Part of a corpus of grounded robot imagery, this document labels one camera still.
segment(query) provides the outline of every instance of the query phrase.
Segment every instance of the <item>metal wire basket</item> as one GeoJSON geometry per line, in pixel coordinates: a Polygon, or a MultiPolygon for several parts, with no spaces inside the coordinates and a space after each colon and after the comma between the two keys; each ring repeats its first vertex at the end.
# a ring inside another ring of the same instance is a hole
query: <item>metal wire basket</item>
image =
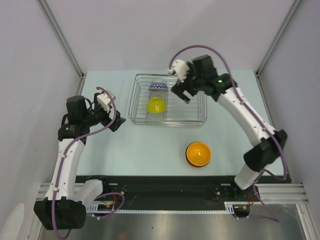
{"type": "Polygon", "coordinates": [[[137,74],[134,79],[128,116],[134,124],[162,125],[172,127],[200,128],[207,120],[207,96],[198,92],[194,97],[185,94],[191,99],[186,104],[170,91],[177,82],[177,77],[161,74],[137,74]],[[153,81],[166,81],[168,92],[149,91],[153,81]],[[147,112],[148,100],[161,97],[165,100],[166,111],[162,113],[147,112]]]}

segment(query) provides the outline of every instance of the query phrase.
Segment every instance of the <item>white wall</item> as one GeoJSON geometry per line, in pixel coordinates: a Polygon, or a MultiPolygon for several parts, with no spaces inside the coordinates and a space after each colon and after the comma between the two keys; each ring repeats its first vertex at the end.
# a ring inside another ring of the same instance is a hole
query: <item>white wall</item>
{"type": "Polygon", "coordinates": [[[53,172],[66,98],[79,78],[36,0],[1,1],[0,33],[0,232],[22,203],[20,240],[53,172]]]}
{"type": "Polygon", "coordinates": [[[285,153],[303,182],[320,224],[320,1],[306,0],[262,73],[277,127],[288,133],[285,153]]]}
{"type": "Polygon", "coordinates": [[[257,69],[293,2],[47,1],[85,72],[166,69],[178,50],[193,44],[221,51],[234,69],[257,69]]]}

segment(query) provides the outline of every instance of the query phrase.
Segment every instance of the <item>gray floor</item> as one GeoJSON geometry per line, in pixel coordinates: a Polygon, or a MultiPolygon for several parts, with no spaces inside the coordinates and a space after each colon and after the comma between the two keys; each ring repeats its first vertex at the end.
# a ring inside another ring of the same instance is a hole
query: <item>gray floor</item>
{"type": "MultiPolygon", "coordinates": [[[[217,214],[115,214],[88,218],[69,240],[305,240],[295,205],[273,205],[281,223],[265,219],[239,220],[217,214]]],[[[265,215],[261,205],[252,214],[265,215]]],[[[55,240],[43,231],[39,240],[55,240]]]]}

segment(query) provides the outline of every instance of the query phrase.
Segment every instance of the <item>chevron patterned cup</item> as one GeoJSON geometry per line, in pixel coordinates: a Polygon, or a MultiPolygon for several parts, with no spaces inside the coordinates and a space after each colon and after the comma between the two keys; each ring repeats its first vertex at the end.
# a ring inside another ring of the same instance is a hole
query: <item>chevron patterned cup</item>
{"type": "Polygon", "coordinates": [[[150,92],[168,92],[167,82],[165,80],[153,80],[149,86],[150,92]]]}

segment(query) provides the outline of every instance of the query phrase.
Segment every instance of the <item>light blue tabletop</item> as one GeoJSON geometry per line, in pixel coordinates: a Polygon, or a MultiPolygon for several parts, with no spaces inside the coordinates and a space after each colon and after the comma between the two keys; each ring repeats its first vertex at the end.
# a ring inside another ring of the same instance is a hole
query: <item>light blue tabletop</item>
{"type": "MultiPolygon", "coordinates": [[[[88,137],[80,158],[77,175],[112,176],[223,176],[237,175],[245,163],[243,155],[252,148],[232,116],[210,97],[207,98],[207,121],[201,128],[135,125],[128,118],[135,75],[166,74],[165,71],[89,71],[82,95],[90,100],[100,86],[116,96],[116,107],[126,122],[116,131],[109,129],[88,137]],[[212,152],[208,165],[195,168],[185,157],[187,146],[206,143],[212,152]]],[[[244,96],[268,121],[253,70],[232,71],[244,96]]],[[[98,130],[102,125],[91,128],[98,130]]],[[[283,174],[280,159],[270,167],[283,174]]]]}

